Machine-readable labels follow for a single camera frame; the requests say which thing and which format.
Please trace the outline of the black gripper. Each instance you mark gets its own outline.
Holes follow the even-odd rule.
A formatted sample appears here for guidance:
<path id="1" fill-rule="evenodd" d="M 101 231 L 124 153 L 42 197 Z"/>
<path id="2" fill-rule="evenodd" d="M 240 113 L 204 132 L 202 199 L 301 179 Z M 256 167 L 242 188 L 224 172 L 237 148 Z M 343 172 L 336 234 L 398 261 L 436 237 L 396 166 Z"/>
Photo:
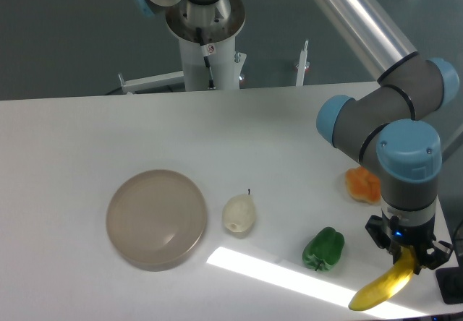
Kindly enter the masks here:
<path id="1" fill-rule="evenodd" d="M 452 255 L 452 244 L 439 241 L 434 234 L 435 205 L 416 211 L 400 210 L 383 205 L 381 215 L 372 215 L 365 229 L 379 249 L 386 250 L 392 262 L 399 259 L 402 247 L 415 254 L 414 274 L 421 270 L 435 270 L 447 263 Z"/>

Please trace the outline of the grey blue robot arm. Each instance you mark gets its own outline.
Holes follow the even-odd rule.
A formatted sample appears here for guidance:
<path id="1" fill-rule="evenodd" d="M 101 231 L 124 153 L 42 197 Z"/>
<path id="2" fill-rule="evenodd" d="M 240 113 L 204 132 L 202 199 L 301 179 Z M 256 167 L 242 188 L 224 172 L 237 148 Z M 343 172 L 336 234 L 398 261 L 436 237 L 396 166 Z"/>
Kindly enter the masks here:
<path id="1" fill-rule="evenodd" d="M 239 87 L 244 56 L 234 39 L 245 22 L 241 0 L 135 0 L 148 16 L 163 12 L 182 53 L 182 70 L 121 83 L 124 93 L 183 82 L 187 90 Z M 332 146 L 381 181 L 382 213 L 366 229 L 399 260 L 410 249 L 412 272 L 448 262 L 450 243 L 434 235 L 443 148 L 424 118 L 451 101 L 459 77 L 443 59 L 423 59 L 376 0 L 316 0 L 369 72 L 378 89 L 355 100 L 337 95 L 316 127 Z"/>

